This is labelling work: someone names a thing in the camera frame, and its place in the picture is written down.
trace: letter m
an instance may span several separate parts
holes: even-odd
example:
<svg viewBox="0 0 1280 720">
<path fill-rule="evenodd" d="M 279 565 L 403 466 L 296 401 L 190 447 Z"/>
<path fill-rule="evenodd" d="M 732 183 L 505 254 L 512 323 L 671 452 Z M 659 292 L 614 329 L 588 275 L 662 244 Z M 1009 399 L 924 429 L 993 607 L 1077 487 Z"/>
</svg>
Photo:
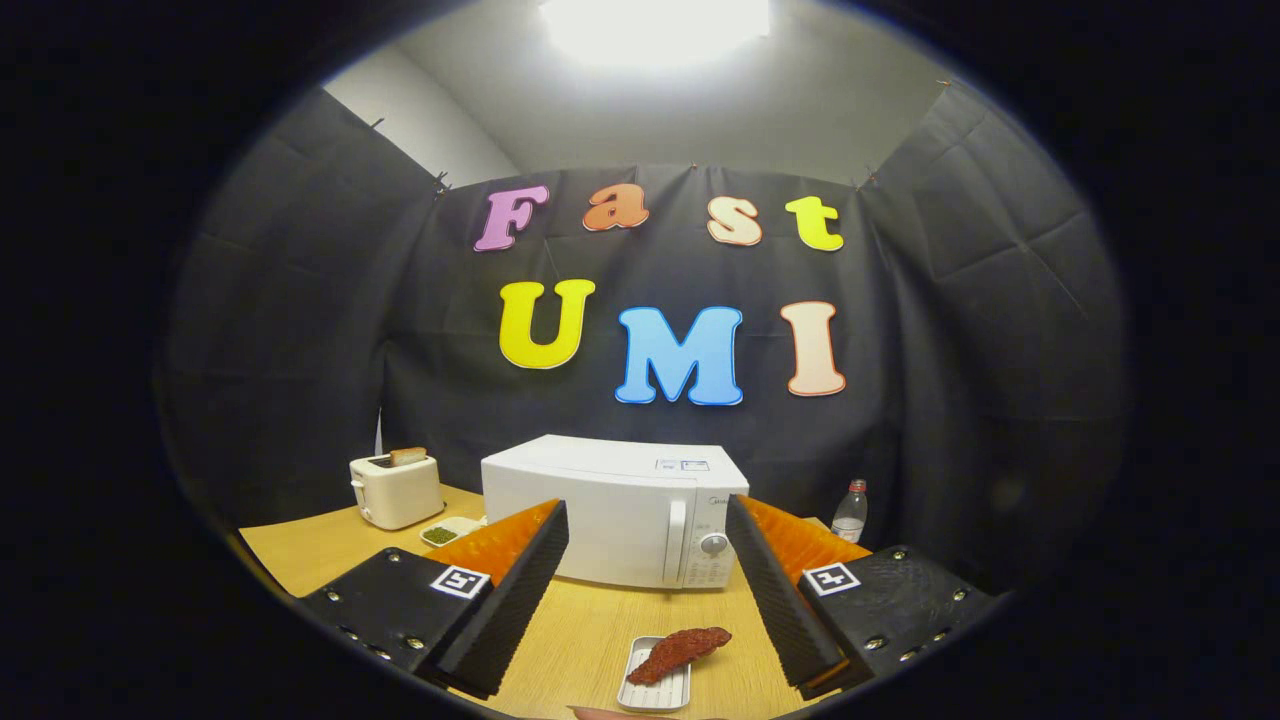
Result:
<svg viewBox="0 0 1280 720">
<path fill-rule="evenodd" d="M 733 382 L 733 331 L 742 313 L 733 307 L 704 307 L 684 342 L 677 342 L 662 310 L 630 307 L 618 315 L 627 328 L 626 379 L 613 396 L 621 402 L 653 402 L 658 393 L 649 384 L 649 368 L 667 401 L 675 402 L 698 369 L 689 391 L 694 405 L 737 405 L 742 391 Z"/>
</svg>

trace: plastic water bottle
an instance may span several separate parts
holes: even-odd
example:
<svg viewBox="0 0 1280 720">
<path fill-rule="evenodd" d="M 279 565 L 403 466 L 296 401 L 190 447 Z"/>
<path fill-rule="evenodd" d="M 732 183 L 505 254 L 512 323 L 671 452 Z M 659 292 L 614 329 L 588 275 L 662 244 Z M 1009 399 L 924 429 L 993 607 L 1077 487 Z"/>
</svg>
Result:
<svg viewBox="0 0 1280 720">
<path fill-rule="evenodd" d="M 858 542 L 863 537 L 863 525 L 867 524 L 867 483 L 854 480 L 849 483 L 849 495 L 840 501 L 836 509 L 836 518 L 831 521 L 831 532 L 849 542 Z"/>
</svg>

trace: wooden table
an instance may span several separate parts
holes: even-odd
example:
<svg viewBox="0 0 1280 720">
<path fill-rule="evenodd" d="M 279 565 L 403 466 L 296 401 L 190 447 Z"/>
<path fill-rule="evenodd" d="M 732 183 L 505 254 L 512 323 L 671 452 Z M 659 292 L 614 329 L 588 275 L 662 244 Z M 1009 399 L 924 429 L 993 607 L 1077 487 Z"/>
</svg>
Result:
<svg viewBox="0 0 1280 720">
<path fill-rule="evenodd" d="M 241 536 L 276 582 L 301 597 L 384 547 L 428 555 L 430 546 L 417 537 L 426 525 L 454 515 L 484 515 L 481 496 L 447 486 L 442 489 L 445 510 L 402 530 L 375 528 L 353 506 L 292 523 L 243 528 Z M 694 665 L 689 705 L 664 716 L 763 720 L 818 702 L 803 701 L 787 685 L 737 562 L 728 585 L 716 591 L 620 588 L 554 578 L 499 693 L 488 701 L 457 694 L 515 717 L 571 720 L 568 705 L 623 711 L 617 694 L 632 639 L 710 625 L 733 633 L 733 639 Z"/>
</svg>

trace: white toaster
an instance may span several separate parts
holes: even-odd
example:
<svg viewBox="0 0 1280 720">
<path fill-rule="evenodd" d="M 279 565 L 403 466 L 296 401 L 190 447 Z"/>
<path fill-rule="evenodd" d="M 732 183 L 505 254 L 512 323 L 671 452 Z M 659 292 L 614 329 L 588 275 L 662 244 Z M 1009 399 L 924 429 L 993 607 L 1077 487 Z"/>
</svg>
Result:
<svg viewBox="0 0 1280 720">
<path fill-rule="evenodd" d="M 398 530 L 444 510 L 435 457 L 392 466 L 390 455 L 351 461 L 351 487 L 360 514 L 384 530 Z"/>
</svg>

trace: microwave handle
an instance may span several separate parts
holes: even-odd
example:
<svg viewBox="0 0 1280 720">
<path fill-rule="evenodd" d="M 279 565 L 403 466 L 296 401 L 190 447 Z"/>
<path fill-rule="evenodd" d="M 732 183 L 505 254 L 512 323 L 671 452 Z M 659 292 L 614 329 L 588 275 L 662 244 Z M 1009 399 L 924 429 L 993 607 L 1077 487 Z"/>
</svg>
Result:
<svg viewBox="0 0 1280 720">
<path fill-rule="evenodd" d="M 680 556 L 685 548 L 685 501 L 671 501 L 671 520 L 667 523 L 667 562 L 662 569 L 662 582 L 676 584 L 680 578 Z"/>
</svg>

